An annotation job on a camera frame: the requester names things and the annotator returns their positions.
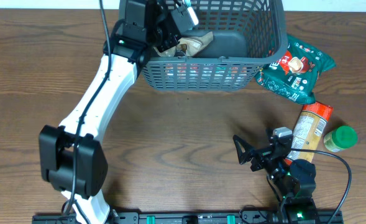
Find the beige paper snack bag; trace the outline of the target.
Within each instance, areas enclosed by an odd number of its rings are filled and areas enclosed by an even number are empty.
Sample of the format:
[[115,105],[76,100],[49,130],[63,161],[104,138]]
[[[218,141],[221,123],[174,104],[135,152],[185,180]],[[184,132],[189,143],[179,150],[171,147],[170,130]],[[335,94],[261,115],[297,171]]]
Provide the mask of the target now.
[[154,47],[154,50],[160,57],[194,57],[204,50],[213,41],[213,39],[213,32],[208,32],[202,37],[182,37],[178,45],[166,49],[163,52],[160,52],[156,47]]

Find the orange pasta packet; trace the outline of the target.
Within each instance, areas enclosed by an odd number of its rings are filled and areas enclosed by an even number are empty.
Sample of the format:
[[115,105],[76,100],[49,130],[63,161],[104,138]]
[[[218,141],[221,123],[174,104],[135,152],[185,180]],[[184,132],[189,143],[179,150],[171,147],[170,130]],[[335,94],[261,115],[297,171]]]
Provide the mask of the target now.
[[311,162],[312,152],[299,152],[297,149],[316,150],[324,128],[333,112],[333,107],[315,102],[304,105],[293,130],[292,150],[285,159],[290,165],[294,160],[304,159]]

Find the green Nescafe coffee bag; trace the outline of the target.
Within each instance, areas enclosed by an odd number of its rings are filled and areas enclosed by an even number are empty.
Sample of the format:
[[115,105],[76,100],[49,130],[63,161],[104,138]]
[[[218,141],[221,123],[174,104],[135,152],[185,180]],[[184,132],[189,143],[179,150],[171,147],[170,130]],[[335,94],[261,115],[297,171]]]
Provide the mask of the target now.
[[322,73],[336,66],[315,46],[288,35],[288,47],[277,61],[264,66],[255,81],[265,89],[300,105],[316,102],[313,88]]

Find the grey plastic lattice basket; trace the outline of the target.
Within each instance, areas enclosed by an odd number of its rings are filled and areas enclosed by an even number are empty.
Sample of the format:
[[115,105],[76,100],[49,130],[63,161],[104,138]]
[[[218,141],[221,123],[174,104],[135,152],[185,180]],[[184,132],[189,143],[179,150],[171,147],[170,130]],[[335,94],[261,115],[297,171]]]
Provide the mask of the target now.
[[[160,57],[152,49],[151,58],[139,74],[156,90],[177,90],[176,88],[166,88],[164,82],[163,66],[169,63],[172,65],[225,63],[245,66],[249,69],[251,81],[261,68],[276,61],[287,48],[285,15],[281,1],[122,0],[119,4],[118,20],[133,12],[151,10],[161,13],[172,12],[182,5],[191,6],[194,9],[199,24],[182,33],[181,38],[202,37],[208,32],[213,32],[214,39],[194,57]],[[219,90],[194,89],[191,91]]]

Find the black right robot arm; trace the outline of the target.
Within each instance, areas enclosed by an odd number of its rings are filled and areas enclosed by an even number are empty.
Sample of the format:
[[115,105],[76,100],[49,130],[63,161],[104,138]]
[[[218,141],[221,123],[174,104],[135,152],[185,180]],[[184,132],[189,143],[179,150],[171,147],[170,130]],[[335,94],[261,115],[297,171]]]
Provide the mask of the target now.
[[292,151],[293,135],[272,135],[269,145],[256,149],[239,136],[233,136],[239,164],[250,163],[253,172],[265,170],[274,184],[277,199],[285,210],[297,212],[315,212],[316,206],[312,194],[316,188],[315,165],[304,159],[287,161]]

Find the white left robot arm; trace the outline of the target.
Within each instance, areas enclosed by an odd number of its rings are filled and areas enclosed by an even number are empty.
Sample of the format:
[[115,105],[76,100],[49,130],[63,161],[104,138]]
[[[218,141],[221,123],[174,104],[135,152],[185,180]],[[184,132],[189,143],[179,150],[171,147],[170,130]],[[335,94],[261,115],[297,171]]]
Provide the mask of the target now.
[[45,125],[39,133],[42,178],[67,199],[56,223],[70,218],[78,223],[111,219],[101,190],[108,172],[104,133],[152,49],[163,52],[176,46],[182,33],[197,24],[196,16],[151,10],[127,14],[113,29],[105,28],[104,54],[82,99],[58,127]]

